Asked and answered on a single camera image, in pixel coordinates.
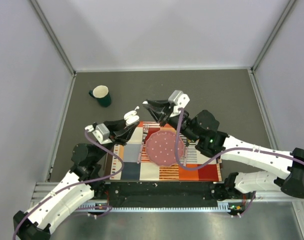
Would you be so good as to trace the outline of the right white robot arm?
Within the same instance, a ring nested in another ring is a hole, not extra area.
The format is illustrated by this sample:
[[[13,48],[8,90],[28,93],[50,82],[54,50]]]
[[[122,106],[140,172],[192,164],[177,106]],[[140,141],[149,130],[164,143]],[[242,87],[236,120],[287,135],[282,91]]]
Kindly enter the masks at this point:
[[[195,142],[195,148],[211,161],[235,161],[259,169],[252,173],[230,173],[224,181],[229,197],[255,191],[281,191],[304,199],[304,149],[296,147],[288,152],[239,140],[219,131],[219,121],[207,110],[190,118],[181,102],[146,100],[143,107],[161,126],[168,124]]]

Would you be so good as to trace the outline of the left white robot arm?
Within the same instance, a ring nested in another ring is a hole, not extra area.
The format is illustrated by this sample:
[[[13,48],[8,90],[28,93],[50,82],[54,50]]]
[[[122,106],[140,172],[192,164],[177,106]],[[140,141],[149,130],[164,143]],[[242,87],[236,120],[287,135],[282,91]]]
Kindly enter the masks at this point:
[[[115,145],[126,145],[139,125],[139,117],[105,121],[85,127],[89,143],[75,145],[73,166],[64,178],[37,205],[18,211],[14,217],[13,239],[48,240],[57,227],[83,203],[104,195],[107,179],[99,176],[98,161],[106,154],[114,156]]]

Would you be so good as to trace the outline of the white charging case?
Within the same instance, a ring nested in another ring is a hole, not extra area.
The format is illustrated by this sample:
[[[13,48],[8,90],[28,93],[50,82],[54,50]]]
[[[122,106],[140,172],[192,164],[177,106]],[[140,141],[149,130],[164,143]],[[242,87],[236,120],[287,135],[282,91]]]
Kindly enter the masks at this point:
[[[137,115],[136,110],[129,111],[124,115],[124,121],[126,126],[139,122],[139,119],[140,117]]]

